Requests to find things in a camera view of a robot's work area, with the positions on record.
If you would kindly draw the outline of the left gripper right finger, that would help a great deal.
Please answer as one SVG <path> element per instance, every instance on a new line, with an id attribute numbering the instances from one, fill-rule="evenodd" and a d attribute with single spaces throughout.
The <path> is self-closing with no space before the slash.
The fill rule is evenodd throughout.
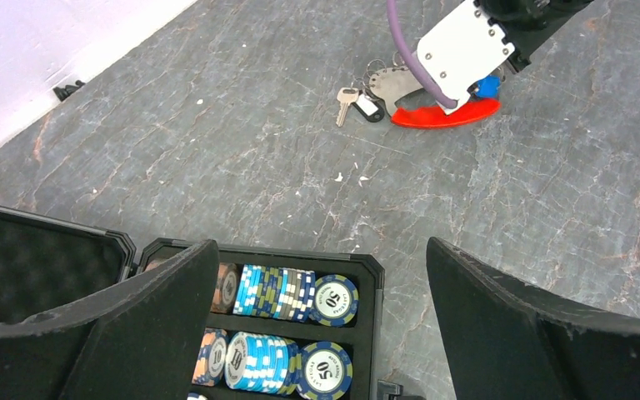
<path id="1" fill-rule="evenodd" d="M 640 399 L 640 318 L 524 282 L 433 237 L 426 268 L 459 399 Z"/>

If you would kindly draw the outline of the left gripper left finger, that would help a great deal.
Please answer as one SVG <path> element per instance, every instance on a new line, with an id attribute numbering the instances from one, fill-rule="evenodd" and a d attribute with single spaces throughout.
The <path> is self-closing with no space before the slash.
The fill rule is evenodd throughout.
<path id="1" fill-rule="evenodd" d="M 184 399 L 218 276 L 218 245 L 15 324 L 0 323 L 0 399 Z"/>

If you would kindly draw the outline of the key with black tag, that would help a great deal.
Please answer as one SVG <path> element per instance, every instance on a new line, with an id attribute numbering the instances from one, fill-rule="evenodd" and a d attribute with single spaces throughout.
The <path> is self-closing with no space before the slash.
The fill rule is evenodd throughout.
<path id="1" fill-rule="evenodd" d="M 384 119 L 385 112 L 366 93 L 355 87 L 342 87 L 336 96 L 339 111 L 336 125 L 341 128 L 350 107 L 354 107 L 370 123 L 378 123 Z"/>

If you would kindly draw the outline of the keyring with blue red tags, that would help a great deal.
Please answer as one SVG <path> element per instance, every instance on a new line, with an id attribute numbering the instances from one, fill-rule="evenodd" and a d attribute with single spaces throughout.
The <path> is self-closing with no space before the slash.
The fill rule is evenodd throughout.
<path id="1" fill-rule="evenodd" d="M 502 107 L 499 94 L 504 76 L 500 69 L 473 83 L 467 90 L 467 101 L 453 111 L 448 111 L 434 99 L 419 105 L 407 104 L 409 98 L 426 91 L 403 62 L 385 63 L 374 59 L 357 80 L 368 99 L 383 110 L 389 122 L 401 128 L 457 128 L 485 120 Z"/>

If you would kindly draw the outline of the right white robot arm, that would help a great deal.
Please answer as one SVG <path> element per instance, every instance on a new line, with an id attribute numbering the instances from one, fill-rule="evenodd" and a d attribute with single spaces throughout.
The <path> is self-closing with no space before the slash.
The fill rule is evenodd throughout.
<path id="1" fill-rule="evenodd" d="M 481 0 L 474 4 L 487 15 L 491 25 L 504 32 L 504 43 L 515 50 L 507 58 L 513 73 L 519 73 L 530 63 L 530 56 L 554 33 L 593 0 Z"/>

